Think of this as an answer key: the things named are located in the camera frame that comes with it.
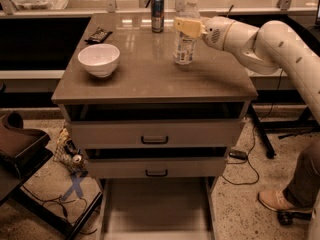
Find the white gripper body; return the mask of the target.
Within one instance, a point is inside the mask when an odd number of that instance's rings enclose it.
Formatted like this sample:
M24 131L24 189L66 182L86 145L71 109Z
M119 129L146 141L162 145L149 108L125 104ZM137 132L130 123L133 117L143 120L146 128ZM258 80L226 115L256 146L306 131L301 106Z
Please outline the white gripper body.
M205 22L204 43L211 48L223 51L228 31L234 20L227 17L215 16Z

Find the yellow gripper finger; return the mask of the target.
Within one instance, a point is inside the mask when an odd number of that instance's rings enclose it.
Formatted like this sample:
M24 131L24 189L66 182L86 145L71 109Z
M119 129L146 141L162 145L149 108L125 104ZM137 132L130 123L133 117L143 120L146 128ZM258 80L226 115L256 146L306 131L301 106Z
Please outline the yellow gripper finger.
M180 31L183 34L195 39L206 34L205 26L199 19L175 17L174 28L177 31Z

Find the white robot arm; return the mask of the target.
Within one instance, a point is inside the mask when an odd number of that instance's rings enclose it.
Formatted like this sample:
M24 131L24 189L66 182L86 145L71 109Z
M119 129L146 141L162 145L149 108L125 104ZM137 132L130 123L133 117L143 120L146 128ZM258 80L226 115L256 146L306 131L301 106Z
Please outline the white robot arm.
M255 27L221 16L177 17L174 28L232 54L258 74L270 75L282 69L320 123L320 57L287 24L273 20Z

